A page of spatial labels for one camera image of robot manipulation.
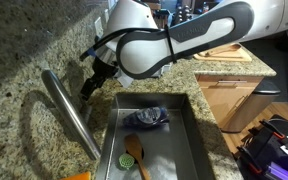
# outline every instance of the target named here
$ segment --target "stainless steel rod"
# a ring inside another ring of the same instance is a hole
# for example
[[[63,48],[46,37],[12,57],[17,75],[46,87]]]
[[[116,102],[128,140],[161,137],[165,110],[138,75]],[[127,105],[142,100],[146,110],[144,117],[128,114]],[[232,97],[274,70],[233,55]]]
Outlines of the stainless steel rod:
[[[58,77],[51,70],[44,70],[42,72],[42,79],[55,106],[62,115],[67,126],[73,132],[72,134],[78,136],[77,139],[79,140],[79,143],[90,159],[98,159],[101,155],[101,150],[84,119],[71,103],[69,95]]]

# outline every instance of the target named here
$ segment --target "orange object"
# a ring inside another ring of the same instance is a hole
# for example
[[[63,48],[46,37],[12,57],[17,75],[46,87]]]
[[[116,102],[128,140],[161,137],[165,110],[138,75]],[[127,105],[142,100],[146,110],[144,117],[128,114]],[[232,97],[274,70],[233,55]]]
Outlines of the orange object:
[[[91,172],[85,172],[67,178],[63,178],[61,180],[90,180],[90,179],[91,179]]]

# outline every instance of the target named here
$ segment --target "cutting board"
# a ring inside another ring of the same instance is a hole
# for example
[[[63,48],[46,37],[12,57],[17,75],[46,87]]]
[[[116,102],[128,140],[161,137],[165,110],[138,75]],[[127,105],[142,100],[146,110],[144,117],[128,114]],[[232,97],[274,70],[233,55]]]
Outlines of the cutting board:
[[[241,61],[250,62],[252,61],[251,56],[241,47],[236,51],[226,51],[211,56],[202,56],[201,54],[206,54],[207,51],[194,54],[194,58],[197,60],[205,61]]]

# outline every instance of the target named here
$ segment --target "wooden cabinet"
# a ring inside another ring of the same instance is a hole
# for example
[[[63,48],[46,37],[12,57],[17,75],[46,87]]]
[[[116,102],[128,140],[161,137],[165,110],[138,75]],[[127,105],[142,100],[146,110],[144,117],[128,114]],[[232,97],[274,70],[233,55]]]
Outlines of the wooden cabinet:
[[[224,127],[263,77],[196,75],[219,128]]]

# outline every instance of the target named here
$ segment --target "sink basin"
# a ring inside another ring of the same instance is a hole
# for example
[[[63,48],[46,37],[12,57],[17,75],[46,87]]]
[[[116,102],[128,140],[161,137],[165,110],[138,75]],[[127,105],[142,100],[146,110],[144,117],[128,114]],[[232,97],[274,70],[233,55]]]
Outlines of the sink basin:
[[[130,129],[122,119],[142,108],[165,106],[170,123],[153,129]],[[136,133],[151,179],[215,179],[186,94],[119,93],[115,96],[96,179],[141,179],[138,165],[120,168],[124,137]]]

